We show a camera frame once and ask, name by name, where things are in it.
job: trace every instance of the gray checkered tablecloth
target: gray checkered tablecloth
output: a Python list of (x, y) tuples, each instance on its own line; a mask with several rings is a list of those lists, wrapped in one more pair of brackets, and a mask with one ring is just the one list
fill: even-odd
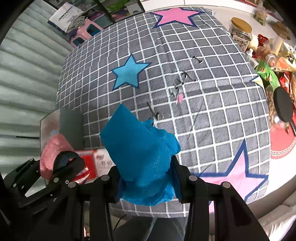
[[(83, 113), (86, 149), (102, 146), (99, 133), (120, 103), (140, 121), (151, 117), (147, 106), (164, 115), (155, 126), (174, 133), (182, 165), (192, 173), (225, 172), (246, 139), (249, 173), (266, 174), (270, 160), (268, 107), (264, 90), (250, 82), (257, 77), (229, 32), (204, 8), (192, 17), (198, 27), (171, 23), (153, 28), (159, 17), (139, 14), (120, 21), (86, 41), (65, 59), (57, 107)], [(130, 54), (137, 62), (151, 64), (139, 74), (139, 89), (123, 85), (112, 91), (112, 69), (124, 65)], [(198, 64), (197, 56), (203, 59)], [(169, 89), (181, 72), (184, 101), (177, 104)], [(264, 196), (268, 181), (247, 200)], [(121, 200), (111, 213), (153, 217), (187, 215), (189, 206), (176, 199), (155, 207)]]

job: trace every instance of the blue cloth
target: blue cloth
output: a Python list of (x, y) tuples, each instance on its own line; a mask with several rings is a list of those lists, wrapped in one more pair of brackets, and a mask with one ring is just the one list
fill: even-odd
[(172, 200), (171, 157), (181, 148), (173, 134), (140, 122), (120, 105), (101, 131), (101, 140), (126, 181), (123, 198), (154, 206)]

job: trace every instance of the person's leg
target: person's leg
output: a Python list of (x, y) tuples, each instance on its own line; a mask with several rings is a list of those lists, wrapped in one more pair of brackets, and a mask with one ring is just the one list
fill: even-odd
[(158, 218), (147, 241), (183, 241), (187, 218)]
[(156, 218), (134, 217), (114, 231), (115, 241), (146, 241)]

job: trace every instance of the black cable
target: black cable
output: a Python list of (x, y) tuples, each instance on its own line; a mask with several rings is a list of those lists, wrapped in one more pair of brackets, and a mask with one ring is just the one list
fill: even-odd
[(117, 221), (117, 224), (115, 225), (114, 229), (113, 229), (113, 232), (115, 231), (115, 229), (117, 228), (119, 222), (121, 219), (123, 219), (127, 214), (123, 215), (118, 221)]

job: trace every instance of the star with navy outline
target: star with navy outline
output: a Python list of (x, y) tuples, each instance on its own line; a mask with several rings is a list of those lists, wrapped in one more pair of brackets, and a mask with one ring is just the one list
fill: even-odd
[(157, 12), (150, 12), (150, 13), (160, 16), (156, 25), (153, 27), (153, 28), (158, 28), (160, 26), (163, 26), (169, 23), (181, 23), (187, 26), (197, 27), (191, 18), (197, 15), (200, 15), (201, 13), (204, 13), (204, 12), (205, 11), (187, 10), (182, 7), (178, 7), (178, 8), (170, 8), (170, 9), (161, 10)]
[(133, 54), (131, 54), (123, 66), (112, 69), (112, 72), (117, 76), (112, 91), (124, 84), (139, 88), (139, 73), (150, 64), (136, 63)]
[[(257, 191), (268, 179), (268, 175), (249, 173), (249, 158), (245, 139), (226, 172), (202, 173), (196, 175), (208, 183), (218, 185), (225, 181), (231, 183), (245, 202), (248, 197)], [(209, 205), (210, 212), (213, 212), (213, 202)]]

